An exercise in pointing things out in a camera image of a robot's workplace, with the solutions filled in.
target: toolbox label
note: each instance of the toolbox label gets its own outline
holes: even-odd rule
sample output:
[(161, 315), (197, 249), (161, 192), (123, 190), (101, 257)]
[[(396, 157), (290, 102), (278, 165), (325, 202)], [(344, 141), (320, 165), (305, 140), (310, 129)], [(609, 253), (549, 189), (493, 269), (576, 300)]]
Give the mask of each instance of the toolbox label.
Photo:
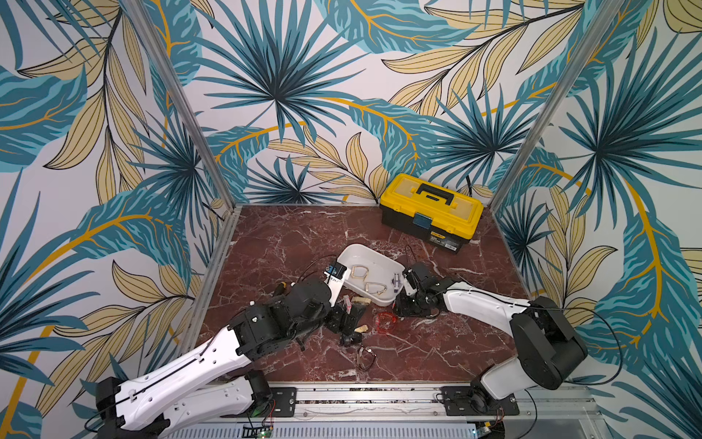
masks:
[(451, 241), (447, 238), (444, 238), (441, 240), (441, 239), (437, 238), (435, 235), (438, 235), (438, 234), (434, 234), (434, 232), (432, 232), (431, 236), (429, 236), (429, 240), (431, 242), (434, 242), (435, 244), (438, 244), (442, 247), (446, 247), (449, 250), (453, 250), (453, 251), (458, 250), (458, 246), (459, 246), (458, 243)]

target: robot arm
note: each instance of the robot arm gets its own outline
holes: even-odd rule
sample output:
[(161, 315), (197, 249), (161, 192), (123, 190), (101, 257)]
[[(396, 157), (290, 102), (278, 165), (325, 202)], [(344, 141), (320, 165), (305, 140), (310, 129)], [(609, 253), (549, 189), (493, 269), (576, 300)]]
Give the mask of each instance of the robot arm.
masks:
[(585, 342), (547, 297), (514, 299), (467, 282), (439, 280), (421, 263), (403, 274), (410, 295), (396, 298), (396, 314), (426, 317), (438, 308), (478, 319), (515, 340), (516, 356), (488, 368), (471, 383), (471, 405), (477, 412), (492, 412), (500, 400), (525, 388), (558, 388), (588, 356)]
[(224, 373), (281, 350), (319, 328), (336, 303), (350, 272), (339, 263), (327, 280), (294, 284), (282, 295), (279, 286), (270, 303), (253, 304), (235, 315), (212, 339), (178, 359), (129, 381), (112, 377), (98, 384), (95, 397), (104, 421), (99, 439), (156, 438), (221, 414), (239, 414), (265, 398), (263, 375), (197, 391)]
[(458, 282), (443, 293), (447, 310), (502, 329), (515, 340), (517, 355), (488, 368), (472, 387), (477, 407), (532, 386), (555, 390), (588, 356), (584, 341), (550, 299), (513, 299)]

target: metal bracket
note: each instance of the metal bracket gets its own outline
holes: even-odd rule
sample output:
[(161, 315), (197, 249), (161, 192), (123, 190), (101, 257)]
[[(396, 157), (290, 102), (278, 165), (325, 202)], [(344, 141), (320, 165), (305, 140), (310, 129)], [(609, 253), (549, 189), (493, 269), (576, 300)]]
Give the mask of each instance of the metal bracket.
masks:
[[(502, 416), (502, 411), (494, 410), (486, 413), (477, 412), (470, 405), (470, 399), (475, 392), (471, 386), (447, 386), (441, 387), (442, 399), (439, 401), (444, 405), (447, 416)], [(505, 411), (504, 416), (516, 416), (519, 414), (517, 399), (514, 394), (498, 401), (499, 406)]]
[(296, 387), (271, 387), (275, 409), (273, 417), (291, 418), (295, 415), (295, 403), (298, 395)]

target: yellow toolbox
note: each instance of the yellow toolbox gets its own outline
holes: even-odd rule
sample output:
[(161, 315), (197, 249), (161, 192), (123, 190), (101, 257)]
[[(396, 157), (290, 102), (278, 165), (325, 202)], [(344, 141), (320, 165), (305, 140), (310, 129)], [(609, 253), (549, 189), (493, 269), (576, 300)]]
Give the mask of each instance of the yellow toolbox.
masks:
[(380, 197), (383, 224), (458, 253), (478, 226), (475, 198), (401, 173)]

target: red marble floor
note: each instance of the red marble floor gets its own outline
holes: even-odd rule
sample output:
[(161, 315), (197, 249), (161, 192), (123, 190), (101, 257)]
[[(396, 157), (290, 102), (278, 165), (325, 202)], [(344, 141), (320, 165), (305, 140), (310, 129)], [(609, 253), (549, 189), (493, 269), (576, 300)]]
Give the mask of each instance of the red marble floor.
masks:
[[(377, 207), (247, 206), (241, 211), (219, 282), (200, 333), (205, 341), (249, 304), (272, 296), (275, 286), (295, 280), (309, 262), (361, 243), (407, 265), (409, 244), (419, 261), (441, 276), (463, 276), (476, 287), (526, 297), (492, 215), (486, 209), (473, 240), (453, 255), (380, 222)], [(328, 261), (313, 268), (322, 270)], [(353, 296), (350, 290), (344, 294)], [(405, 318), (389, 334), (375, 328), (375, 315), (390, 308), (374, 304), (360, 324), (371, 329), (364, 346), (377, 354), (367, 372), (356, 367), (358, 347), (339, 346), (339, 337), (317, 330), (301, 352), (296, 343), (255, 362), (269, 381), (467, 381), (515, 354), (499, 329), (463, 315), (435, 320)]]

